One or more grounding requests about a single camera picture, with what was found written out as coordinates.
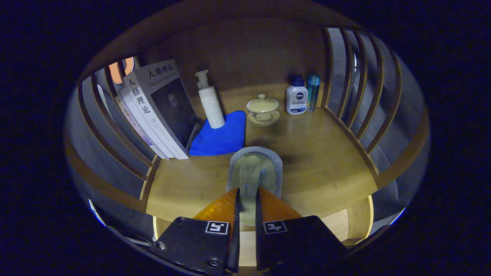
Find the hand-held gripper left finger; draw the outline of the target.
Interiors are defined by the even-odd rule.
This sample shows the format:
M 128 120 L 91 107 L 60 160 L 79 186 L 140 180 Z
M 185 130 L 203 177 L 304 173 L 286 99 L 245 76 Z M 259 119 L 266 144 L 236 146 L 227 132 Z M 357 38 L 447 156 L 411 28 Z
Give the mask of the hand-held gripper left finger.
M 236 273 L 240 253 L 240 206 L 240 190 L 226 192 L 194 218 L 177 217 L 149 252 L 189 275 Z

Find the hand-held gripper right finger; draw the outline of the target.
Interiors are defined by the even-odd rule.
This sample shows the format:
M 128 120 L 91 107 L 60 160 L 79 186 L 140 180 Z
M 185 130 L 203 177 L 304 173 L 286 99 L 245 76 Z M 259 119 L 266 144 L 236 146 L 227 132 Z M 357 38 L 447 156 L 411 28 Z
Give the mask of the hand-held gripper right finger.
M 319 273 L 347 254 L 318 216 L 300 215 L 262 187 L 256 194 L 255 219 L 258 271 Z

